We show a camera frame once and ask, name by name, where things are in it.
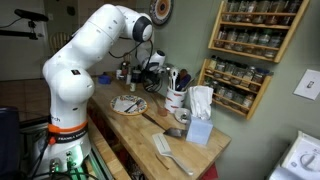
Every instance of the tissue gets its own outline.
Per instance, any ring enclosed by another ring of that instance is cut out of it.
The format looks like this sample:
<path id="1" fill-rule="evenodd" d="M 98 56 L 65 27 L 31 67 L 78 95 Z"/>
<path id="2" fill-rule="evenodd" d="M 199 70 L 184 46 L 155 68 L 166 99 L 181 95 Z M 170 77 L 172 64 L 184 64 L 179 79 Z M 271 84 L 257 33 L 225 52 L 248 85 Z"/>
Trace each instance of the tissue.
<path id="1" fill-rule="evenodd" d="M 194 86 L 189 88 L 190 107 L 194 117 L 209 120 L 211 116 L 213 89 L 208 86 Z"/>

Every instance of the spice rack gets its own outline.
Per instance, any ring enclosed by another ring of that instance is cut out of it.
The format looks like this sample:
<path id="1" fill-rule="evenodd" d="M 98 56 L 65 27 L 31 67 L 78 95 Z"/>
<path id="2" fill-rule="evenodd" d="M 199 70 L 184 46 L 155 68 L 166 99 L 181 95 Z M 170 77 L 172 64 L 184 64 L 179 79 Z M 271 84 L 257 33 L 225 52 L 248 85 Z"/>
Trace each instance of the spice rack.
<path id="1" fill-rule="evenodd" d="M 199 75 L 199 79 L 198 79 L 197 85 L 204 85 L 205 77 L 210 77 L 210 78 L 212 78 L 212 79 L 214 79 L 214 80 L 216 80 L 218 82 L 221 82 L 221 83 L 224 83 L 224 84 L 228 84 L 228 85 L 233 86 L 233 87 L 238 88 L 238 89 L 242 89 L 242 90 L 244 90 L 244 91 L 246 91 L 248 93 L 255 94 L 256 98 L 254 99 L 254 101 L 252 103 L 252 106 L 250 108 L 247 108 L 247 107 L 245 107 L 245 106 L 243 106 L 241 104 L 238 104 L 238 103 L 236 103 L 236 102 L 234 102 L 232 100 L 226 99 L 223 96 L 220 96 L 218 94 L 215 94 L 215 93 L 213 94 L 213 96 L 218 96 L 219 98 L 224 99 L 225 101 L 231 102 L 233 104 L 236 104 L 236 105 L 240 106 L 241 108 L 247 109 L 248 110 L 247 113 L 244 113 L 244 112 L 242 112 L 240 110 L 234 109 L 231 106 L 225 105 L 225 104 L 221 103 L 220 101 L 217 101 L 214 98 L 212 98 L 212 102 L 214 102 L 214 103 L 216 103 L 218 105 L 221 105 L 221 106 L 223 106 L 223 107 L 225 107 L 225 108 L 227 108 L 227 109 L 229 109 L 229 110 L 231 110 L 231 111 L 233 111 L 233 112 L 235 112 L 235 113 L 237 113 L 237 114 L 239 114 L 241 116 L 244 116 L 247 120 L 251 119 L 251 117 L 253 116 L 254 112 L 256 111 L 256 109 L 258 107 L 258 104 L 260 103 L 260 100 L 263 97 L 263 94 L 265 93 L 265 91 L 266 91 L 266 89 L 267 89 L 267 87 L 268 87 L 268 85 L 270 83 L 271 76 L 266 76 L 262 84 L 259 84 L 259 83 L 256 83 L 256 82 L 252 82 L 252 81 L 247 81 L 249 83 L 252 83 L 252 84 L 255 84 L 257 86 L 260 86 L 259 91 L 255 92 L 255 91 L 250 90 L 249 88 L 246 88 L 246 87 L 243 87 L 243 86 L 240 86 L 240 85 L 234 85 L 230 81 L 226 81 L 226 80 L 224 80 L 222 78 L 216 78 L 213 75 L 211 75 L 211 73 L 207 73 L 207 70 L 209 70 L 211 72 L 219 72 L 219 73 L 221 73 L 223 75 L 225 74 L 224 72 L 208 68 L 210 62 L 211 62 L 211 59 L 205 59 L 204 60 L 204 63 L 202 65 L 202 68 L 201 68 L 201 71 L 200 71 L 200 75 Z M 233 75 L 228 75 L 228 76 L 231 76 L 232 78 L 243 80 L 242 78 L 239 78 L 239 77 L 236 77 L 236 76 L 233 76 Z"/>
<path id="2" fill-rule="evenodd" d="M 298 27 L 298 24 L 299 24 L 301 18 L 303 17 L 303 15 L 305 13 L 305 10 L 306 10 L 308 4 L 309 4 L 309 0 L 303 0 L 297 13 L 257 13 L 257 12 L 245 13 L 245 12 L 225 12 L 226 3 L 224 1 L 222 1 L 220 4 L 220 8 L 218 11 L 218 15 L 217 15 L 213 30 L 212 30 L 212 34 L 211 34 L 208 48 L 213 49 L 213 50 L 222 51 L 222 52 L 237 54 L 237 55 L 241 55 L 241 56 L 251 57 L 251 58 L 255 58 L 255 59 L 279 63 L 285 53 L 285 50 L 287 49 L 287 46 L 289 45 L 290 40 L 292 39 L 292 36 L 293 36 L 295 30 Z M 252 23 L 243 23 L 243 22 L 225 22 L 222 20 L 223 14 L 294 16 L 295 18 L 290 26 L 282 26 L 282 25 L 252 24 Z M 236 42 L 236 41 L 219 40 L 219 39 L 217 39 L 217 37 L 218 37 L 219 29 L 222 26 L 239 27 L 239 28 L 248 27 L 248 28 L 282 30 L 282 31 L 286 32 L 286 36 L 284 37 L 280 48 L 271 48 L 271 47 L 267 47 L 267 46 L 259 46 L 259 45 L 253 45 L 253 44 L 247 44 L 247 43 L 240 43 L 240 42 Z M 228 50 L 228 49 L 224 49 L 224 48 L 215 47 L 214 46 L 215 42 L 225 42 L 225 43 L 232 42 L 233 44 L 240 44 L 240 45 L 247 46 L 247 47 L 275 50 L 275 51 L 277 51 L 277 55 L 274 58 L 267 58 L 265 56 L 260 56 L 260 55 L 245 53 L 245 52 L 238 52 L 238 51 L 234 51 L 234 50 Z"/>

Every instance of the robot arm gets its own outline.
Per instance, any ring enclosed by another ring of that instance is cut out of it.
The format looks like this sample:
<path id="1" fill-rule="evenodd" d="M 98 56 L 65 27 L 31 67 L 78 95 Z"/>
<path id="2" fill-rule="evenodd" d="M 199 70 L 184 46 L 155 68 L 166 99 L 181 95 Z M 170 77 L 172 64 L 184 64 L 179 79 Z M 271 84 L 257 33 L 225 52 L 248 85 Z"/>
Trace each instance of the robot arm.
<path id="1" fill-rule="evenodd" d="M 152 24 L 148 15 L 107 4 L 98 9 L 74 38 L 45 63 L 43 74 L 51 93 L 48 129 L 52 136 L 45 151 L 41 152 L 39 148 L 43 142 L 35 146 L 36 154 L 43 153 L 38 173 L 48 172 L 50 161 L 57 162 L 60 171 L 79 167 L 91 150 L 86 133 L 86 108 L 94 92 L 94 83 L 86 69 L 101 61 L 119 37 L 144 42 L 151 35 Z"/>

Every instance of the white spatula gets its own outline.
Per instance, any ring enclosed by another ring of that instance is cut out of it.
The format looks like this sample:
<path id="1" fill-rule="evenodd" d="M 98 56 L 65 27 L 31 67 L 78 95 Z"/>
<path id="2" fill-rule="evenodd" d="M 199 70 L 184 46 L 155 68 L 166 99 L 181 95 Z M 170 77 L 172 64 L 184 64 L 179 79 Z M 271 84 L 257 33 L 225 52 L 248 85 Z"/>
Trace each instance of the white spatula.
<path id="1" fill-rule="evenodd" d="M 190 170 L 188 167 L 182 164 L 176 157 L 173 156 L 169 144 L 162 133 L 154 134 L 152 135 L 152 138 L 162 156 L 171 157 L 180 166 L 180 168 L 183 169 L 189 176 L 193 175 L 192 170 Z"/>

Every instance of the utensil holder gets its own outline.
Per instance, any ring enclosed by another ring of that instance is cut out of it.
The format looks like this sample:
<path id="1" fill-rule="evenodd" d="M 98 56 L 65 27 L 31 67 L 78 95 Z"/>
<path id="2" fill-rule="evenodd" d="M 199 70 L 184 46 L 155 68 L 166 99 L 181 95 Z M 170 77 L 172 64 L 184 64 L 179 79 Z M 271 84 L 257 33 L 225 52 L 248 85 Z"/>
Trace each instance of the utensil holder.
<path id="1" fill-rule="evenodd" d="M 168 87 L 164 107 L 170 112 L 175 113 L 176 109 L 181 108 L 187 91 L 175 91 Z"/>

